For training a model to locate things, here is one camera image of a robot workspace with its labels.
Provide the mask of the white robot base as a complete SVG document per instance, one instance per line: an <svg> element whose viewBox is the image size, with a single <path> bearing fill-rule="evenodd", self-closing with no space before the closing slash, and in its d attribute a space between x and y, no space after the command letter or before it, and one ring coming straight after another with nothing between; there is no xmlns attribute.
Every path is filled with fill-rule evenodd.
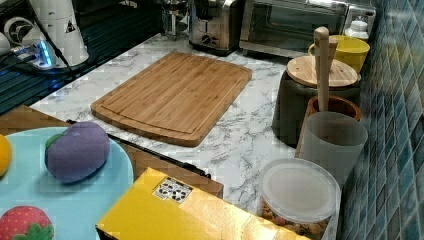
<svg viewBox="0 0 424 240"><path fill-rule="evenodd" d="M34 47L39 69L78 66L89 58L72 0L1 0L1 31L12 45Z"/></svg>

